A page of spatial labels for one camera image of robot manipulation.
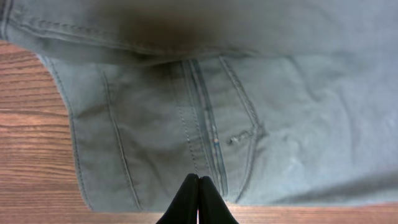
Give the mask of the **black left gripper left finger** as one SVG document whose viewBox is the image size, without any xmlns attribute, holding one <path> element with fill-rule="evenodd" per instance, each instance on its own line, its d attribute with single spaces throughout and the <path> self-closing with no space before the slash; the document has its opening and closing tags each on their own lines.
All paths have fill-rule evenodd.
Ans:
<svg viewBox="0 0 398 224">
<path fill-rule="evenodd" d="M 198 215 L 198 181 L 188 174 L 166 212 L 157 224 L 196 224 Z"/>
</svg>

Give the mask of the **grey shorts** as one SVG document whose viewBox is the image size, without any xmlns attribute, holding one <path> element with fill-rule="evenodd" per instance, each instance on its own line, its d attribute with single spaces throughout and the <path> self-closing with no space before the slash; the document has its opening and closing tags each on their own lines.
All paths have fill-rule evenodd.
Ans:
<svg viewBox="0 0 398 224">
<path fill-rule="evenodd" d="M 396 0 L 12 0 L 96 212 L 167 209 L 189 173 L 241 205 L 397 200 Z"/>
</svg>

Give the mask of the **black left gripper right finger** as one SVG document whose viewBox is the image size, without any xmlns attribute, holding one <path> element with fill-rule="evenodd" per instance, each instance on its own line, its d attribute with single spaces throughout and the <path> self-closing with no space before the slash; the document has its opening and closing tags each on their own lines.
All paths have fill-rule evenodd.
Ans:
<svg viewBox="0 0 398 224">
<path fill-rule="evenodd" d="M 207 176 L 199 179 L 198 214 L 199 224 L 238 224 Z"/>
</svg>

